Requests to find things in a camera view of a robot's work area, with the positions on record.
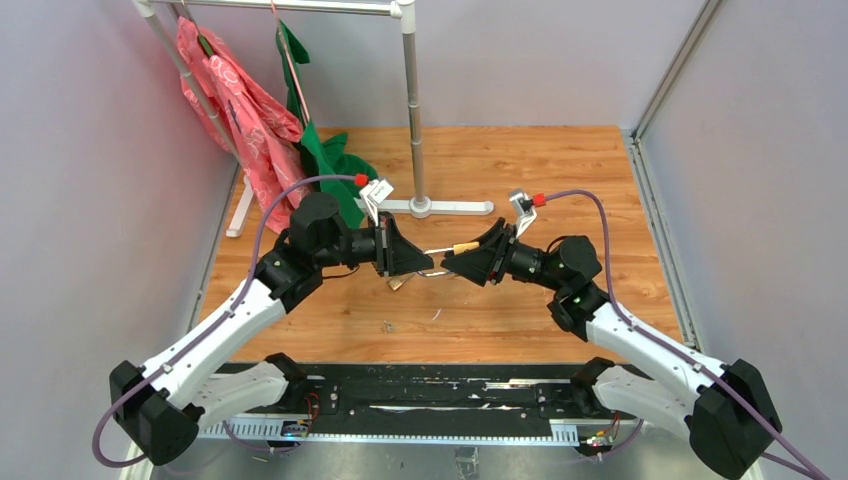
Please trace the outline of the small brass padlock with key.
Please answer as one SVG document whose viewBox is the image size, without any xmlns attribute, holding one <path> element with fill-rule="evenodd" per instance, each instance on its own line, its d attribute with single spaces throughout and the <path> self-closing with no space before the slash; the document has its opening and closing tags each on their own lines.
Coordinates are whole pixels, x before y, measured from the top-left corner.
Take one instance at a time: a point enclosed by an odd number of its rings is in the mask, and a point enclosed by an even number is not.
<svg viewBox="0 0 848 480">
<path fill-rule="evenodd" d="M 416 276 L 416 273 L 409 273 L 399 276 L 391 277 L 387 280 L 387 285 L 392 291 L 398 291 L 402 288 L 408 281 Z"/>
</svg>

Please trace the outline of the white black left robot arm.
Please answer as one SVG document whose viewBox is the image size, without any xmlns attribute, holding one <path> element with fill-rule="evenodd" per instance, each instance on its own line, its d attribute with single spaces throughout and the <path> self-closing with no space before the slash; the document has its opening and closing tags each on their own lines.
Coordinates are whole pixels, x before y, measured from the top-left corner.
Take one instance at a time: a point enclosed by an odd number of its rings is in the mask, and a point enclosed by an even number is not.
<svg viewBox="0 0 848 480">
<path fill-rule="evenodd" d="M 248 340 L 319 289 L 324 269 L 361 264 L 392 277 L 430 269 L 433 260 L 403 237 L 391 213 L 351 229 L 333 195 L 308 195 L 274 247 L 212 316 L 143 365 L 124 361 L 113 369 L 115 422 L 144 459 L 163 466 L 202 431 L 241 413 L 271 405 L 283 413 L 298 411 L 307 397 L 307 374 L 283 353 L 236 374 L 216 373 Z"/>
</svg>

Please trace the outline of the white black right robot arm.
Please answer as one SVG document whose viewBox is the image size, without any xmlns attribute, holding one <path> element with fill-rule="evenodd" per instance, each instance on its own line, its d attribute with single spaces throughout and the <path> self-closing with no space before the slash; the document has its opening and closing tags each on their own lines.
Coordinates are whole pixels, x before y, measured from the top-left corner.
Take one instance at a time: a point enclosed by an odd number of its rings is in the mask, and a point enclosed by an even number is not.
<svg viewBox="0 0 848 480">
<path fill-rule="evenodd" d="M 696 457 L 726 479 L 740 479 L 772 444 L 782 424 L 761 372 L 751 363 L 707 356 L 640 321 L 594 281 L 601 270 L 588 237 L 565 236 L 547 251 L 519 241 L 498 220 L 449 252 L 442 267 L 480 286 L 505 276 L 553 293 L 555 324 L 618 354 L 637 374 L 595 358 L 573 377 L 571 403 L 584 417 L 605 409 L 631 414 L 686 440 Z"/>
</svg>

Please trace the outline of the white metal clothes rack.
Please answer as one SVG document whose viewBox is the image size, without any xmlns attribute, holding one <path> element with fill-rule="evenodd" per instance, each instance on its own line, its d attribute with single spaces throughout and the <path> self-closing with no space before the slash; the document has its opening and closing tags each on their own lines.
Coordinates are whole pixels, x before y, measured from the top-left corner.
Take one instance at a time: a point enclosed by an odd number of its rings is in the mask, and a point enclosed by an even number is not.
<svg viewBox="0 0 848 480">
<path fill-rule="evenodd" d="M 179 54 L 171 35 L 157 16 L 155 4 L 154 1 L 147 0 L 135 0 L 131 3 L 165 48 L 171 61 L 178 69 L 181 79 L 189 85 L 206 118 L 212 122 L 229 153 L 235 160 L 239 160 L 240 157 L 232 135 L 226 131 L 221 116 L 215 112 L 209 97 L 198 83 L 196 76 L 190 71 L 187 63 Z M 433 200 L 427 195 L 415 44 L 416 7 L 413 1 L 200 1 L 198 4 L 200 6 L 269 9 L 274 12 L 283 10 L 370 15 L 397 20 L 400 23 L 402 34 L 414 195 L 409 200 L 385 199 L 378 206 L 391 213 L 408 214 L 419 219 L 431 215 L 486 216 L 494 211 L 494 204 L 491 201 L 440 201 Z"/>
</svg>

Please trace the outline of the green garment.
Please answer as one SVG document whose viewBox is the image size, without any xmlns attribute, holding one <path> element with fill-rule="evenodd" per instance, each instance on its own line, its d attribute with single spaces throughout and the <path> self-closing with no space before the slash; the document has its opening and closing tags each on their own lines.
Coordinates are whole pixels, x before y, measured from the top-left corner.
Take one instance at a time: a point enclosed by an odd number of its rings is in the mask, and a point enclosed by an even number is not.
<svg viewBox="0 0 848 480">
<path fill-rule="evenodd" d="M 286 108 L 302 123 L 304 133 L 296 146 L 300 153 L 301 164 L 308 176 L 316 175 L 367 175 L 369 179 L 378 176 L 376 169 L 364 159 L 346 151 L 348 134 L 343 132 L 327 140 L 322 140 L 313 122 L 307 122 L 305 107 L 297 88 L 305 82 L 300 79 L 298 67 L 308 64 L 310 56 L 306 48 L 291 30 L 279 21 L 275 35 L 278 52 L 281 56 L 285 85 L 287 87 Z M 339 203 L 339 213 L 346 224 L 353 229 L 359 228 L 365 214 L 356 204 L 359 188 L 351 181 L 325 179 L 317 183 L 317 190 L 333 195 Z"/>
</svg>

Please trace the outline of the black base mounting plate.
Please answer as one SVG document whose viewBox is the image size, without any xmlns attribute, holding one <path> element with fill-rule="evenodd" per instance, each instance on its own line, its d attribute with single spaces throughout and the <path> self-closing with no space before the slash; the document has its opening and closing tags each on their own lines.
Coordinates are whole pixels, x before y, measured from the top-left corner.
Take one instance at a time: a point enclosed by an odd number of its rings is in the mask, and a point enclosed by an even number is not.
<svg viewBox="0 0 848 480">
<path fill-rule="evenodd" d="M 298 405 L 257 413 L 291 419 L 318 408 L 319 433 L 544 435 L 554 420 L 604 429 L 614 413 L 575 392 L 579 365 L 306 363 Z"/>
</svg>

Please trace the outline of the pink patterned garment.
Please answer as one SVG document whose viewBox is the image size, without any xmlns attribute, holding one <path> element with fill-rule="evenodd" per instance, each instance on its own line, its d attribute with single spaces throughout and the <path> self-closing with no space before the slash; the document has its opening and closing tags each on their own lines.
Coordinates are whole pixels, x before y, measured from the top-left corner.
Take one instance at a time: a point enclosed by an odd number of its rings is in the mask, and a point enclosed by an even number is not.
<svg viewBox="0 0 848 480">
<path fill-rule="evenodd" d="M 261 210 L 270 213 L 266 227 L 280 233 L 289 227 L 295 207 L 312 192 L 311 186 L 301 186 L 277 206 L 272 205 L 286 188 L 307 176 L 296 149 L 304 133 L 300 120 L 246 73 L 226 43 L 211 30 L 181 17 L 176 46 L 223 130 L 216 128 L 185 79 L 181 81 L 184 97 L 226 152 L 231 149 L 224 135 L 232 137 L 243 174 Z"/>
</svg>

